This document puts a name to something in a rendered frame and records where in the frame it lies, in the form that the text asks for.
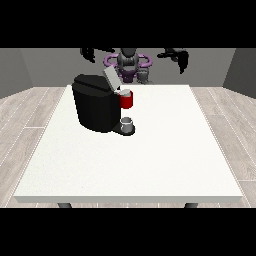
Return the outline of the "red pod holder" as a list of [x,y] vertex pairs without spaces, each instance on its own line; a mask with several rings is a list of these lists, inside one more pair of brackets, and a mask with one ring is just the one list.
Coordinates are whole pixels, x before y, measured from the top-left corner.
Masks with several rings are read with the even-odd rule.
[[120,107],[129,109],[133,106],[133,92],[130,89],[124,89],[119,93]]

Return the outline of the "black coffee machine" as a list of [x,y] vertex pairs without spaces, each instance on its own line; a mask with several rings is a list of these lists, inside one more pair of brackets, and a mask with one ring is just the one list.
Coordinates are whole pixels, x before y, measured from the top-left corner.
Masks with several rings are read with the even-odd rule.
[[85,128],[101,133],[116,132],[123,136],[135,133],[121,131],[119,93],[113,91],[104,76],[80,74],[74,78],[72,91],[79,122]]

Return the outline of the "pale grey machine lid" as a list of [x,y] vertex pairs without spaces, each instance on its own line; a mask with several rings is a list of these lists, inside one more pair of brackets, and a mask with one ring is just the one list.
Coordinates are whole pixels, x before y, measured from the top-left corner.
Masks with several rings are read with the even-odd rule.
[[116,91],[121,86],[121,81],[113,66],[105,68],[103,74],[113,91]]

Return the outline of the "small grey coffee pod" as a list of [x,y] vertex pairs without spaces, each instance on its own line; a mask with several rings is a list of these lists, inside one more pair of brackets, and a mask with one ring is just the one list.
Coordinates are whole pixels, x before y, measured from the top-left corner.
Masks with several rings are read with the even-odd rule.
[[137,81],[142,84],[146,84],[148,82],[149,77],[149,69],[148,68],[140,68],[137,71]]

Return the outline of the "small grey cup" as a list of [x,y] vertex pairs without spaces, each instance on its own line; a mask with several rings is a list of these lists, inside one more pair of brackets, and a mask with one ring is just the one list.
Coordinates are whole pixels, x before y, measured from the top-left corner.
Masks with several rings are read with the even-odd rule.
[[121,131],[124,133],[129,133],[133,129],[133,121],[130,117],[123,117],[120,120]]

